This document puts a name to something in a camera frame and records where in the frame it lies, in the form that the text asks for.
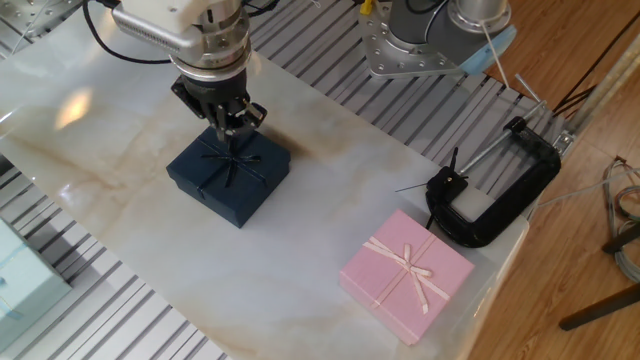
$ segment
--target metal mounting plate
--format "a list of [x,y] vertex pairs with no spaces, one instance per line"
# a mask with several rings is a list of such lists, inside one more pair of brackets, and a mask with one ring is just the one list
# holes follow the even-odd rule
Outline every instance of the metal mounting plate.
[[81,0],[51,0],[36,19],[47,0],[0,0],[0,18],[20,34],[32,38],[50,31],[60,24],[78,6]]
[[370,15],[358,11],[358,23],[371,74],[377,78],[411,78],[416,76],[462,73],[428,44],[409,44],[389,31],[391,3],[374,3]]
[[558,150],[560,157],[564,159],[569,154],[575,142],[576,136],[567,130],[563,130],[553,142],[553,147]]

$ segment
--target teal plastic box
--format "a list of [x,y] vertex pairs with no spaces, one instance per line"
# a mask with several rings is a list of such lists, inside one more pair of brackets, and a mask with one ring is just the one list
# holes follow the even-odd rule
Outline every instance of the teal plastic box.
[[0,221],[0,352],[70,290],[13,227]]

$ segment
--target gift box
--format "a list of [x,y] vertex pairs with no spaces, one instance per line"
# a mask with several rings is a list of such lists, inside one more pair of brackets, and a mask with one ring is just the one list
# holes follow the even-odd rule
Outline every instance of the gift box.
[[397,210],[340,272],[340,285],[405,344],[420,340],[473,264]]
[[207,128],[169,166],[178,188],[241,228],[289,173],[291,155],[258,132],[233,151]]
[[0,352],[70,290],[40,254],[0,220]]

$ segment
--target navy blue gift box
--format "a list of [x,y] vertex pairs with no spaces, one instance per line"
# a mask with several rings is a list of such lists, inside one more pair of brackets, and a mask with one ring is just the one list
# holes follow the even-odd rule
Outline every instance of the navy blue gift box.
[[237,139],[235,151],[207,128],[169,166],[180,190],[241,228],[289,173],[291,155],[258,132]]

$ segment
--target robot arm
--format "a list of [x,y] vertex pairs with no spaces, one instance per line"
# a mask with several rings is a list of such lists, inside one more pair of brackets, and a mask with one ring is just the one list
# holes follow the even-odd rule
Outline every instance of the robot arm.
[[172,90],[221,141],[260,126],[266,110],[246,91],[251,42],[241,0],[122,0],[112,14],[123,32],[169,54],[182,73]]

